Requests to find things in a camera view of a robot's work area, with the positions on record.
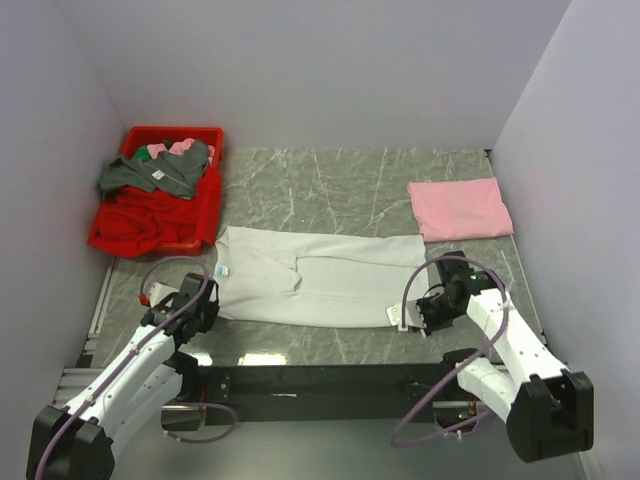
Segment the white t-shirt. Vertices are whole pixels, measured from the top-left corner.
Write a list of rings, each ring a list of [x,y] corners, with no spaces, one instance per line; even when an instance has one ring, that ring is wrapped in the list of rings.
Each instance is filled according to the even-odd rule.
[[[215,242],[220,315],[305,327],[385,328],[406,287],[419,296],[427,274],[419,235],[368,238],[228,226]]]

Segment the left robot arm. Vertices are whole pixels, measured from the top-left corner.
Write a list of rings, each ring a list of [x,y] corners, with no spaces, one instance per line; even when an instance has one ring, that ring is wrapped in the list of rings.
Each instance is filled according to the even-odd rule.
[[[217,282],[196,273],[150,305],[95,380],[63,406],[47,406],[37,415],[27,478],[110,478],[125,443],[150,416],[171,401],[199,399],[198,361],[181,348],[209,332],[218,312]]]

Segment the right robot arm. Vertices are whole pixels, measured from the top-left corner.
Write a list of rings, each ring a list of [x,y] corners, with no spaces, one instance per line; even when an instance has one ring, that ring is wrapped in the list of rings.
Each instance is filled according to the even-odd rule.
[[[439,393],[481,400],[506,426],[516,455],[530,463],[588,451],[594,444],[594,386],[539,340],[492,270],[456,251],[433,259],[440,294],[417,308],[428,328],[467,316],[487,342],[458,360],[444,360],[439,382],[416,404]]]

